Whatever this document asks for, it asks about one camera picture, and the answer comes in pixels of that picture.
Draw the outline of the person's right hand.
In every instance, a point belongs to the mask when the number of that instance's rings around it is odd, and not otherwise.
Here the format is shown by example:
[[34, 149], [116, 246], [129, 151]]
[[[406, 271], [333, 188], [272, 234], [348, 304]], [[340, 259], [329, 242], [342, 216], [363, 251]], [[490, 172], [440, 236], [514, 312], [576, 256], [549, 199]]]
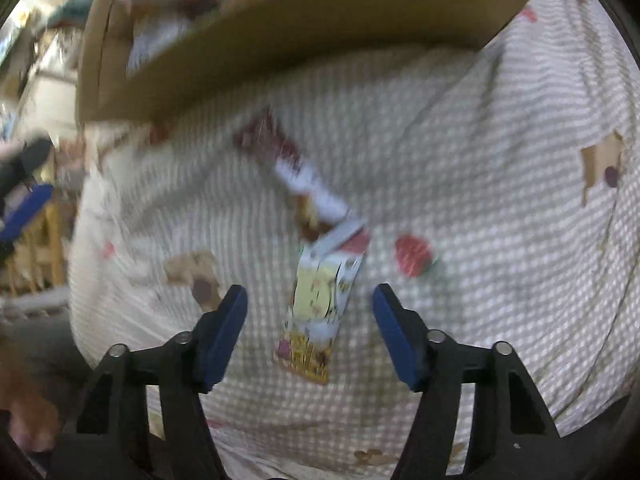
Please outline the person's right hand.
[[22, 451], [52, 450], [61, 429], [58, 410], [44, 398], [6, 339], [1, 341], [1, 409], [10, 414], [9, 435]]

